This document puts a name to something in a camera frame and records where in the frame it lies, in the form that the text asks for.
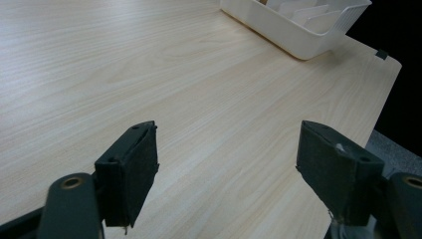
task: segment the white plastic tray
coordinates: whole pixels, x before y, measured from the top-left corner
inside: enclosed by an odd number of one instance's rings
[[[293,56],[308,60],[334,49],[369,0],[221,0],[223,11]]]

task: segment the wood grain surface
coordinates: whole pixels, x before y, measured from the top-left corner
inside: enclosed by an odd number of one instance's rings
[[[322,238],[301,121],[365,145],[401,67],[375,53],[344,37],[299,61],[218,0],[3,0],[0,224],[155,120],[154,185],[128,235],[105,238]]]

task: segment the dark plastic part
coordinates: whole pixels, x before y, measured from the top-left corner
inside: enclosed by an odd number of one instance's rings
[[[297,169],[338,223],[367,224],[370,185],[384,162],[324,124],[303,121]]]
[[[422,177],[395,173],[388,181],[386,196],[400,237],[422,238]]]
[[[385,52],[384,50],[378,50],[378,52],[375,54],[375,56],[377,56],[377,57],[379,57],[380,59],[382,59],[382,60],[385,60],[385,59],[387,59],[387,57],[388,57],[388,53],[387,52]]]
[[[388,180],[383,177],[370,185],[368,205],[371,214],[376,218],[375,231],[382,235],[383,239],[390,237],[397,239],[400,237],[385,195],[387,186]]]
[[[1,239],[36,238],[43,208],[38,208],[0,226]]]
[[[133,227],[158,171],[155,133],[154,121],[134,125],[96,161],[106,226]]]
[[[104,238],[89,174],[70,174],[50,186],[37,238]]]

